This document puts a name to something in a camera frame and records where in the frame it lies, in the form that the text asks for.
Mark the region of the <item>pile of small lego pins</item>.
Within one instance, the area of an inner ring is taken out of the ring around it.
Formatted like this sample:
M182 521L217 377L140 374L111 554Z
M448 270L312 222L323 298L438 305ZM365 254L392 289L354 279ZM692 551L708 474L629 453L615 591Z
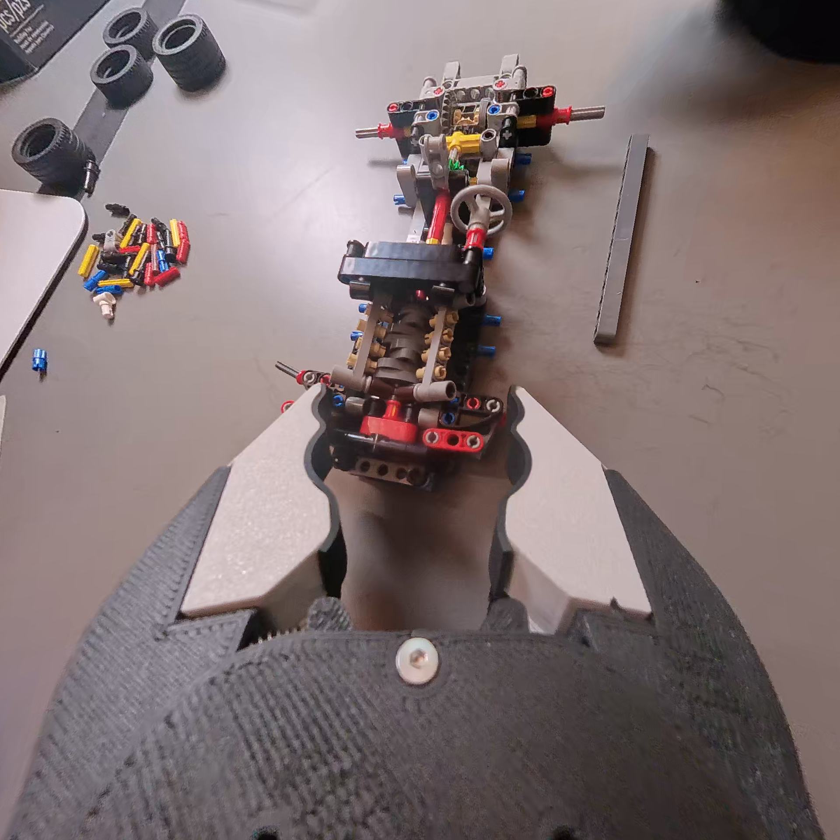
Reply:
M192 249L185 220L143 219L120 203L106 203L104 210L112 226L91 235L77 268L86 292L118 298L128 291L167 287L181 278Z

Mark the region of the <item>black rubber lego tire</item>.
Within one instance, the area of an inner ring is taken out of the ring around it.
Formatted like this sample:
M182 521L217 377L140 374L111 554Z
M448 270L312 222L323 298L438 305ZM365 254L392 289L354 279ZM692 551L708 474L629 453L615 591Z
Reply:
M184 91L211 87L226 68L215 36L204 20L194 14L176 17L159 29L152 48L163 68Z
M81 137L55 118L27 126L14 141L12 157L42 185L68 193L82 192L85 161L96 159Z
M158 25L144 7L130 7L116 14L102 31L103 43L110 49L131 46L146 61L154 57L153 42Z
M121 45L110 48L93 63L90 78L111 106L125 109L150 88L153 71L136 48Z

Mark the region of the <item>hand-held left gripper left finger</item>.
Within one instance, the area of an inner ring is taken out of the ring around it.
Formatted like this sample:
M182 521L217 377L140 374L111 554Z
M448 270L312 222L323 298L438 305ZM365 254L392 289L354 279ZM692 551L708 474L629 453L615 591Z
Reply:
M329 396L325 385L305 391L231 462L185 590L185 616L256 609L290 631L317 599L340 598L344 539L324 483Z

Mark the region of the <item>long grey lego beam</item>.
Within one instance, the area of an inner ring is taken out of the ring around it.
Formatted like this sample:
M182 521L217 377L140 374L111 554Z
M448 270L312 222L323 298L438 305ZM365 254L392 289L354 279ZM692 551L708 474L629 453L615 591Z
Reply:
M617 339L634 243L637 210L644 183L648 144L649 134L635 133L629 138L626 147L623 176L593 333L593 343L598 347L614 345Z

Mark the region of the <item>lego set box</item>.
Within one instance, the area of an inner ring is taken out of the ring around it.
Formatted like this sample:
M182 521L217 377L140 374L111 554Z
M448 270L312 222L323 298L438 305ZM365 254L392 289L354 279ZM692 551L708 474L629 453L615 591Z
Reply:
M1 1L1 83L38 72L106 1Z

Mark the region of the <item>black round object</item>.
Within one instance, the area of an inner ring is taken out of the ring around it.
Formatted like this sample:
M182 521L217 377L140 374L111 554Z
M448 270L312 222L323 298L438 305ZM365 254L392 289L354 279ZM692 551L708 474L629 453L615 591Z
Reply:
M721 1L724 14L777 56L839 64L838 1Z

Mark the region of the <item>black Lego tyres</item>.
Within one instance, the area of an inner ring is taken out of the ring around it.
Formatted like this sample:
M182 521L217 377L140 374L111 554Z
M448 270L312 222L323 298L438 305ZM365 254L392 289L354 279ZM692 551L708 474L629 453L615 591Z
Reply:
M144 7L161 29L181 13L184 5L184 1L148 1L133 2L130 7ZM148 62L153 69L154 58ZM127 108L114 108L93 86L93 93L76 123L75 131L91 147L98 160L104 157L132 105Z

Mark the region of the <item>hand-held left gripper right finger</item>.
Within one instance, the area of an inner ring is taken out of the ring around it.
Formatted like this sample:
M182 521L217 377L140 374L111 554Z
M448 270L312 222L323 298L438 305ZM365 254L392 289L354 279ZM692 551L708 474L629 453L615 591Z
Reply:
M511 488L490 556L490 595L519 602L528 630L554 635L576 613L652 614L602 462L524 387L508 395Z

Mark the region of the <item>lego car chassis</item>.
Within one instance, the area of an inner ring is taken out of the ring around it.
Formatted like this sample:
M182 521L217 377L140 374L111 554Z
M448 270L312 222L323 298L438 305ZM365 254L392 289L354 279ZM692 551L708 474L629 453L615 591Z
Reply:
M431 489L458 457L479 459L506 420L503 398L472 392L487 315L487 240L510 223L523 192L511 189L530 148L561 124L603 119L605 107L559 108L557 88L531 85L519 55L495 74L463 77L457 61L391 101L385 122L358 139L395 141L401 192L412 211L404 241L348 242L338 280L359 304L348 359L332 371L276 368L306 389L326 385L333 468L360 478Z

